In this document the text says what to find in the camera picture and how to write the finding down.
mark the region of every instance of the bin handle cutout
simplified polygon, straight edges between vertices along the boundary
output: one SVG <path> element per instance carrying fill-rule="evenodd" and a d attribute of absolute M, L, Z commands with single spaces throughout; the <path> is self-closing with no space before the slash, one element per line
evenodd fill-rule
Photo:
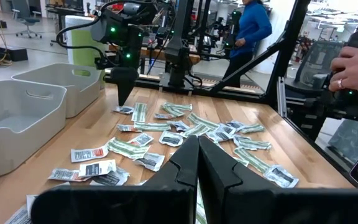
<path fill-rule="evenodd" d="M 46 100 L 52 100 L 52 99 L 53 99 L 53 95 L 52 95 L 51 93 L 48 93 L 49 95 L 47 95 L 47 96 L 29 93 L 28 90 L 26 90 L 25 93 L 26 93 L 28 96 L 31 96 L 31 97 L 34 97 L 34 98 L 41 98 L 41 99 L 46 99 Z"/>
<path fill-rule="evenodd" d="M 89 78 L 91 76 L 90 71 L 84 70 L 84 69 L 78 69 L 78 68 L 71 70 L 71 73 L 73 75 L 77 75 L 77 76 L 80 76 L 80 77 L 86 77 L 86 78 Z"/>

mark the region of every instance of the mesh panel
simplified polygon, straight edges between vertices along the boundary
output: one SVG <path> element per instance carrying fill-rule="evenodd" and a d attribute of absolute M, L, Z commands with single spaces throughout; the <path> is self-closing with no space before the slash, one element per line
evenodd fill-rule
<path fill-rule="evenodd" d="M 310 87 L 313 86 L 313 75 L 331 73 L 331 61 L 339 55 L 343 43 L 317 41 L 303 60 L 296 77 Z"/>

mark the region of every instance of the black metal frame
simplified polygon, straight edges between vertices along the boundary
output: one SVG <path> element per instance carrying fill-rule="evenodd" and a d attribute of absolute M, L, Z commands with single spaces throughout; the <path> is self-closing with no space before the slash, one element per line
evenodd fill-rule
<path fill-rule="evenodd" d="M 238 101 L 250 101 L 254 103 L 263 103 L 268 104 L 272 108 L 277 106 L 277 82 L 279 77 L 284 77 L 289 61 L 291 59 L 293 49 L 296 45 L 296 40 L 298 38 L 298 34 L 300 33 L 300 29 L 302 23 L 305 19 L 307 6 L 309 5 L 311 0 L 296 0 L 291 12 L 291 16 L 289 21 L 287 22 L 286 28 L 280 38 L 277 40 L 276 43 L 271 45 L 266 52 L 259 55 L 251 62 L 247 63 L 237 71 L 235 71 L 232 75 L 222 80 L 220 83 L 215 85 L 211 90 L 204 90 L 200 88 L 195 88 L 193 90 L 193 94 L 196 95 L 204 95 L 204 96 L 211 96 L 216 98 L 225 98 L 229 100 L 238 100 Z M 211 0 L 206 0 L 205 9 L 209 9 L 209 4 Z M 198 55 L 201 55 L 200 49 L 203 46 L 203 34 L 204 29 L 202 27 L 206 27 L 206 21 L 208 16 L 208 10 L 204 10 L 203 20 L 201 21 L 201 32 L 200 32 L 200 40 L 199 48 L 198 48 Z M 269 58 L 271 55 L 278 52 L 277 59 L 272 71 L 272 76 L 269 80 L 268 87 L 266 89 L 265 94 L 256 94 L 256 93 L 244 93 L 243 91 L 236 91 L 236 90 L 227 90 L 224 89 L 225 84 L 231 78 L 236 76 L 237 74 L 241 73 L 244 74 L 245 72 L 249 71 L 250 69 L 254 68 L 260 62 L 263 62 L 265 59 Z M 142 88 L 153 88 L 159 89 L 162 87 L 160 85 L 160 80 L 153 80 L 148 78 L 139 78 L 135 85 Z M 307 142 L 310 144 L 316 151 L 318 151 L 339 173 L 341 173 L 352 185 L 358 186 L 356 182 L 350 178 L 349 174 L 346 170 L 344 170 L 335 160 L 329 157 L 313 140 L 311 140 L 298 126 L 296 126 L 291 120 L 288 118 L 283 118 L 298 134 L 300 134 Z"/>

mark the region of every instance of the blue jacket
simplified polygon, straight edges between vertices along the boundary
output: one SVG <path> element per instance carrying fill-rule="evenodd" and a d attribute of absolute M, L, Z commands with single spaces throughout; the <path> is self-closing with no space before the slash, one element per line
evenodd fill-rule
<path fill-rule="evenodd" d="M 236 40 L 244 38 L 246 44 L 242 47 L 231 50 L 230 58 L 237 55 L 253 52 L 255 50 L 256 42 L 263 40 L 272 34 L 272 25 L 267 16 L 266 9 L 263 5 L 252 1 L 244 8 L 239 21 L 240 29 Z"/>

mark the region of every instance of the desk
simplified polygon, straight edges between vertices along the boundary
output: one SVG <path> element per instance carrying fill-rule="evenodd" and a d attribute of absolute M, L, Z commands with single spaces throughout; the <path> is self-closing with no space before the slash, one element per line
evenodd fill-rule
<path fill-rule="evenodd" d="M 322 156 L 311 147 L 286 121 L 271 107 L 255 103 L 223 100 L 207 96 L 184 96 L 173 93 L 158 92 L 157 90 L 134 88 L 126 105 L 133 106 L 135 102 L 147 103 L 146 122 L 161 123 L 154 119 L 155 113 L 163 113 L 160 105 L 169 101 L 178 104 L 193 104 L 193 112 L 202 118 L 215 123 L 236 119 L 243 123 L 260 123 L 266 131 L 250 134 L 252 139 L 270 141 L 269 151 L 252 151 L 268 164 L 280 164 L 292 175 L 300 179 L 297 187 L 333 187 L 352 188 L 352 185 Z M 13 213 L 25 204 L 26 194 L 39 194 L 62 182 L 47 180 L 56 167 L 77 169 L 79 163 L 70 162 L 70 149 L 86 149 L 99 147 L 113 136 L 128 141 L 139 133 L 122 133 L 116 129 L 117 124 L 132 124 L 131 115 L 112 113 L 117 106 L 117 88 L 106 84 L 106 89 L 99 98 L 77 117 L 68 119 L 66 127 L 61 130 L 46 145 L 39 149 L 30 159 L 10 174 L 0 177 L 0 223 L 4 223 Z M 161 132 L 146 132 L 153 136 L 149 152 L 165 155 L 165 161 L 170 153 L 177 148 L 158 142 Z M 233 155 L 235 145 L 232 141 L 223 142 L 222 147 Z M 126 185 L 138 184 L 154 175 L 143 166 L 134 165 L 132 160 L 110 152 L 105 159 L 115 159 L 116 164 L 129 173 Z M 88 185 L 90 182 L 71 183 L 71 185 Z"/>
<path fill-rule="evenodd" d="M 48 8 L 47 11 L 57 15 L 59 31 L 61 31 L 63 29 L 63 18 L 65 16 L 84 16 L 84 11 L 77 10 L 77 9 L 64 8 L 64 7 Z M 60 42 L 63 43 L 63 36 L 60 38 Z M 56 43 L 56 40 L 50 41 L 51 46 L 53 45 L 53 43 Z"/>

